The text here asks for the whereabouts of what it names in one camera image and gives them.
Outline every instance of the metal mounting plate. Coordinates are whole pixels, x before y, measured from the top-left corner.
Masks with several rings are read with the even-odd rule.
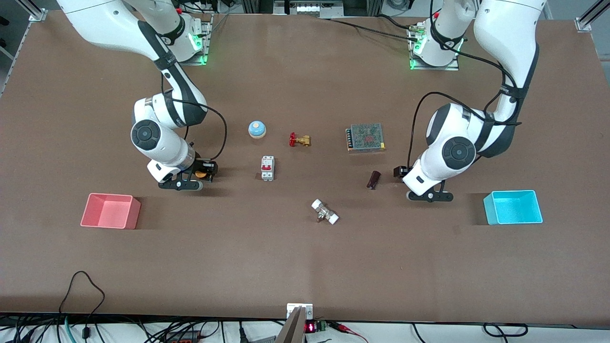
[[[302,304],[302,303],[286,304],[286,318],[290,317],[290,314],[296,307],[305,307],[307,309],[307,320],[311,320],[314,318],[314,305],[313,304]]]
[[[576,25],[578,32],[591,32],[591,25],[582,26],[580,18],[574,19],[574,25]]]
[[[421,38],[409,30],[407,30],[407,36],[418,38],[418,39]],[[460,45],[457,46],[457,48],[456,48],[457,50],[459,50],[462,43],[460,43]],[[454,56],[453,60],[448,65],[445,65],[442,67],[434,67],[432,65],[427,64],[418,55],[413,53],[413,50],[415,49],[416,44],[417,44],[416,42],[409,41],[409,67],[411,68],[411,70],[453,70],[453,71],[459,70],[457,56]]]
[[[207,56],[210,53],[210,39],[212,38],[212,24],[214,23],[214,15],[210,21],[201,21],[201,25],[194,32],[195,36],[203,34],[203,38],[197,38],[196,43],[201,46],[201,50],[186,61],[180,62],[180,65],[206,65]]]
[[[45,21],[46,15],[47,15],[47,13],[49,13],[49,10],[40,9],[40,11],[42,12],[42,14],[40,15],[40,19],[36,19],[36,18],[34,18],[34,16],[31,15],[29,18],[29,21]]]

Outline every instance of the robotic arm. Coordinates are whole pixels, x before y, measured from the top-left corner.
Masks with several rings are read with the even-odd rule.
[[[186,14],[178,15],[168,1],[127,2],[148,22],[136,19],[121,0],[58,0],[74,28],[88,42],[105,49],[144,55],[170,83],[172,89],[165,94],[135,103],[131,140],[151,159],[148,170],[159,187],[200,190],[203,183],[190,180],[191,175],[211,182],[217,165],[200,159],[192,146],[173,131],[200,124],[207,113],[205,98],[184,73],[177,58],[186,60],[197,52],[190,43],[190,31],[197,23]],[[173,179],[183,172],[188,172],[188,179]]]
[[[538,59],[535,33],[543,7],[543,1],[535,0],[483,0],[475,20],[475,37],[510,76],[504,76],[493,112],[473,110],[473,114],[457,104],[444,105],[435,112],[426,131],[428,149],[400,175],[411,191],[422,197],[414,200],[432,201],[437,195],[433,187],[466,171],[477,154],[494,157],[509,148]],[[468,0],[445,0],[437,19],[425,23],[427,29],[436,25],[441,33],[432,32],[428,38],[422,49],[424,61],[451,62],[454,52],[443,43],[461,44],[473,8],[474,3]],[[457,25],[449,29],[452,22]]]

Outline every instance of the table surface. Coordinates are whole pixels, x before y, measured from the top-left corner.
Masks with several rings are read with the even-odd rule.
[[[400,34],[382,19],[354,22]],[[405,198],[417,101],[447,92],[482,108],[492,67],[412,71],[404,41],[308,16],[232,15],[209,64],[187,67],[227,119],[220,171],[203,191],[160,190],[129,140],[135,100],[158,93],[146,58],[81,39],[61,12],[35,23],[0,101],[0,310],[56,311],[77,270],[106,292],[101,312],[282,317],[288,302],[353,320],[610,324],[607,177],[610,92],[589,34],[541,21],[540,60],[511,148],[447,182],[451,203]],[[471,39],[464,51],[487,56]],[[421,108],[414,154],[446,101]],[[248,123],[267,135],[253,140]],[[387,150],[346,152],[345,128],[380,122]],[[288,146],[311,135],[312,146]],[[189,140],[222,140],[210,114]],[[255,178],[274,155],[277,179]],[[366,183],[382,173],[376,190]],[[489,226],[483,197],[534,189],[544,223]],[[91,192],[142,202],[138,229],[79,226]],[[341,219],[316,223],[322,199]],[[65,311],[99,295],[77,279]]]

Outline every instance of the blue button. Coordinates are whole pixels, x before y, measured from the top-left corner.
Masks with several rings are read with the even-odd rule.
[[[262,121],[254,120],[248,126],[248,133],[252,138],[261,138],[267,133],[267,128]]]

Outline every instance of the pink bin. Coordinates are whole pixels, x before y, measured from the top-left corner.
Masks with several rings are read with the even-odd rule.
[[[82,214],[87,228],[135,229],[140,202],[131,195],[91,193]]]

